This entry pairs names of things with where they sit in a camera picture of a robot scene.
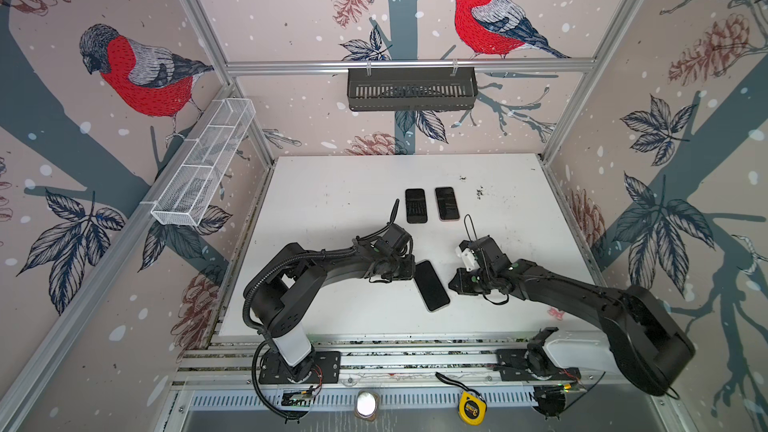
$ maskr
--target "red bird breast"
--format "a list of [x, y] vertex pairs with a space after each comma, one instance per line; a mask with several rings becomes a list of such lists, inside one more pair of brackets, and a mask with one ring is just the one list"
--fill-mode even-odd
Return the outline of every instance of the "red bird breast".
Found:
[[119, 36], [112, 40], [107, 52], [111, 72], [102, 72], [101, 76], [136, 112], [154, 117], [172, 116], [192, 97], [192, 77], [161, 88], [133, 84], [128, 74], [136, 66], [136, 55], [125, 37]]
[[478, 24], [472, 16], [472, 8], [490, 2], [491, 0], [456, 0], [456, 34], [475, 53], [504, 56], [525, 45], [525, 42], [494, 34]]

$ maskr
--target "white wire basket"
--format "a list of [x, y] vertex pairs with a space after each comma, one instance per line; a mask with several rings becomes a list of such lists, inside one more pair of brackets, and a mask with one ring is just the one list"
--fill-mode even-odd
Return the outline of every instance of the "white wire basket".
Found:
[[225, 99], [152, 207], [164, 226], [198, 226], [254, 119], [248, 99]]

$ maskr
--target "wire basket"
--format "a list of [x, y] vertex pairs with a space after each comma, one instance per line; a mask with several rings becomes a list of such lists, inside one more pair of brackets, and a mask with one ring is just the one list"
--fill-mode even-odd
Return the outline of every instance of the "wire basket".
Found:
[[473, 67], [350, 69], [346, 96], [355, 112], [470, 110], [478, 83]]
[[225, 99], [152, 207], [163, 225], [198, 226], [254, 119], [248, 99]]

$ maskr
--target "bird head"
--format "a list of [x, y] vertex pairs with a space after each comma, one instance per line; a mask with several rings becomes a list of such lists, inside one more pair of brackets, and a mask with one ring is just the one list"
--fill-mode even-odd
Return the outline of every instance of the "bird head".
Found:
[[96, 24], [86, 30], [80, 37], [80, 54], [83, 56], [83, 64], [88, 73], [99, 71], [110, 73], [107, 46], [120, 37], [120, 34], [110, 26]]

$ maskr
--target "bird illustration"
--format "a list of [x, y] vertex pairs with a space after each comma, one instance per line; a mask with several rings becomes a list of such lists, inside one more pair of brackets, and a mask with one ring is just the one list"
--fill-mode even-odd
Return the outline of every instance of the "bird illustration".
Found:
[[522, 49], [568, 57], [550, 47], [525, 17], [522, 7], [511, 0], [456, 0], [456, 33], [475, 51], [472, 58], [481, 53], [506, 57]]
[[165, 47], [143, 45], [104, 24], [85, 31], [80, 38], [80, 53], [88, 73], [98, 70], [133, 110], [173, 119], [166, 146], [174, 137], [184, 138], [176, 132], [176, 114], [187, 102], [192, 102], [202, 115], [192, 100], [192, 89], [200, 76], [214, 69], [212, 66], [185, 59]]

